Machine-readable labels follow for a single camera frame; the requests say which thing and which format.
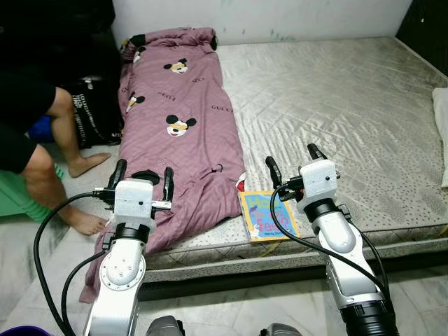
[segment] white wall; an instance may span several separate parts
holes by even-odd
[[[117,43],[175,27],[213,27],[220,44],[393,36],[412,0],[113,0]]]

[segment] person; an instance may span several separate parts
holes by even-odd
[[[40,204],[55,208],[67,196],[47,150],[28,139],[26,131],[42,116],[51,117],[51,130],[67,162],[78,177],[110,158],[108,153],[83,157],[79,151],[71,95],[60,87],[16,73],[0,71],[0,169],[21,174],[28,193]],[[75,230],[93,235],[106,221],[66,206],[59,215]]]

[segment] green stool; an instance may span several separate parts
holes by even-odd
[[[55,164],[56,175],[64,178],[64,172]],[[27,214],[41,222],[50,213],[29,196],[21,175],[0,170],[0,216]]]

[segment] bed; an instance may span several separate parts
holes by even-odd
[[[339,202],[384,258],[448,250],[448,190],[431,92],[447,78],[394,38],[218,47],[247,171],[269,190],[264,160],[297,175],[317,144],[339,172]],[[302,236],[311,225],[295,214]],[[147,256],[146,283],[322,265],[292,241],[248,241],[242,217]]]

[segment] book cover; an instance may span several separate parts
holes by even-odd
[[[239,192],[239,201],[246,223],[247,232],[252,242],[265,242],[287,239],[277,229],[270,213],[272,191]],[[295,236],[300,236],[290,205],[280,202],[276,196],[274,209],[281,226]]]

